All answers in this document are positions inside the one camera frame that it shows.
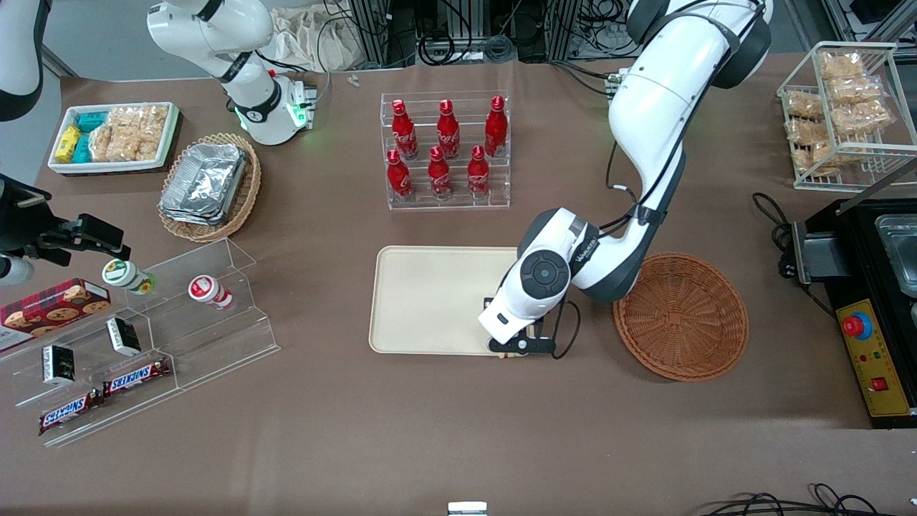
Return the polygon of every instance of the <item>wicker basket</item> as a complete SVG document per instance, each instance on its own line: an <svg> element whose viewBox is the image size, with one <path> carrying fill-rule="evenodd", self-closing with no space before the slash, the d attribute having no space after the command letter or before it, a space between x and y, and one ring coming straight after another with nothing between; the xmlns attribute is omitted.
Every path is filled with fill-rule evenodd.
<svg viewBox="0 0 917 516"><path fill-rule="evenodd" d="M725 375L748 343L748 315L738 292L715 267L687 254L647 258L634 289L612 311L627 349L673 380Z"/></svg>
<svg viewBox="0 0 917 516"><path fill-rule="evenodd" d="M189 224L188 222L179 222L169 219L160 213L162 224L165 225L166 230L169 230L169 233L190 241L207 243L209 241L217 241L235 233L242 227L242 224L245 223L245 219L249 217L251 209L255 206L255 197L258 196L258 188L261 186L261 165L258 162L258 156L255 154L255 150L251 148L251 144L235 134L219 133L204 136L196 143L214 143L217 145L231 143L243 149L249 155L245 163L245 168L242 171L242 179L238 183L236 198L233 199L232 206L229 208L227 220L222 225L205 226L203 224ZM182 154L172 163L172 167L169 169L169 175L166 176L165 185L162 186L163 192L169 187L169 182L175 176L175 169L178 168L178 164L182 161L188 149L191 149L191 145L186 147L185 150L182 151Z"/></svg>

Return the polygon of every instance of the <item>red cookie box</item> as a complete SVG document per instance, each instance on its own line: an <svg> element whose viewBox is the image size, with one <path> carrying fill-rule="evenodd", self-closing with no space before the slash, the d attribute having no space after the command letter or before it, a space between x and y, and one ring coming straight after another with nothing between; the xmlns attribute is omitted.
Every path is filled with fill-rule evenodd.
<svg viewBox="0 0 917 516"><path fill-rule="evenodd" d="M73 278L0 308L0 353L111 306L108 291Z"/></svg>

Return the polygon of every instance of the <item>aluminum foil container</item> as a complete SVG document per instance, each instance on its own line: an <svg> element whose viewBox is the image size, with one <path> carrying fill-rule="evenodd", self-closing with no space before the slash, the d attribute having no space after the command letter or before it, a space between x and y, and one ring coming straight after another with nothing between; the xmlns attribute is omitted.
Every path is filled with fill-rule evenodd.
<svg viewBox="0 0 917 516"><path fill-rule="evenodd" d="M226 221L246 154L231 144L198 143L185 153L159 209L169 219L216 226Z"/></svg>

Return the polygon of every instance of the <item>red bottle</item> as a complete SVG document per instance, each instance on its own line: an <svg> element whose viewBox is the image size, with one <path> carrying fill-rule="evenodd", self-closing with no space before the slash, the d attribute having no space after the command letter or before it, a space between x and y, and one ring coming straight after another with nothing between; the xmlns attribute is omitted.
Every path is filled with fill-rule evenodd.
<svg viewBox="0 0 917 516"><path fill-rule="evenodd" d="M407 165L402 163L401 155L397 150L391 149L386 158L389 162L389 185L395 194L395 200L401 203L414 200L414 188L411 186L411 175Z"/></svg>
<svg viewBox="0 0 917 516"><path fill-rule="evenodd" d="M509 121L506 119L506 113L503 108L506 106L506 100L496 95L491 99L491 112L487 115L484 122L484 150L488 156L503 156L506 154L506 130L509 128Z"/></svg>
<svg viewBox="0 0 917 516"><path fill-rule="evenodd" d="M439 121L436 123L436 132L439 134L439 146L443 148L443 156L447 160L459 155L459 121L452 114L452 101L449 99L439 102Z"/></svg>
<svg viewBox="0 0 917 516"><path fill-rule="evenodd" d="M430 185L433 186L433 196L436 200L445 201L452 197L452 183L449 181L449 163L446 163L443 150L434 145L430 148Z"/></svg>
<svg viewBox="0 0 917 516"><path fill-rule="evenodd" d="M484 148L475 145L471 148L471 161L468 163L468 189L471 191L471 198L483 199L490 192L488 184L491 174L491 167L484 160Z"/></svg>
<svg viewBox="0 0 917 516"><path fill-rule="evenodd" d="M407 108L401 99L392 101L392 112L395 114L392 121L395 145L405 160L412 160L417 157L417 132L414 130L414 121L408 116Z"/></svg>

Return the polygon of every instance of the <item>tabletop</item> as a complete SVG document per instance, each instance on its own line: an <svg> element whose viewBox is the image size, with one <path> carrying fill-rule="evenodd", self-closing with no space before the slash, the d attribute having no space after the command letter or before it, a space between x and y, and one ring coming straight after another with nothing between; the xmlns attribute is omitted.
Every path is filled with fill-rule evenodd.
<svg viewBox="0 0 917 516"><path fill-rule="evenodd" d="M790 185L774 94L799 59L770 56L746 83L707 95L651 248L702 258L742 295L750 337L728 375L701 384L654 376L622 345L610 307L579 292L571 298L584 308L583 328L560 361L373 352L384 246L515 246L545 209L601 224L629 203L603 183L612 146L605 99L551 66L415 66L358 73L359 87L335 75L312 130L255 146L263 183L233 236L259 261L252 290L282 349L61 449L43 448L31 415L0 404L4 513L378 516L442 514L449 501L481 499L496 516L687 515L740 492L809 501L811 482L912 511L914 434L868 429L836 321L778 276L771 223L750 199L768 193L791 219L806 219L835 198ZM179 149L241 133L214 80L61 87L65 107L174 102L185 116ZM390 212L381 94L488 89L513 100L512 205ZM635 183L623 155L613 175ZM124 229L132 260L150 266L195 247L159 221L162 180L45 169L39 186L54 194L58 216L87 212ZM0 300L95 278L106 260L84 252L66 269L36 264L36 279Z"/></svg>

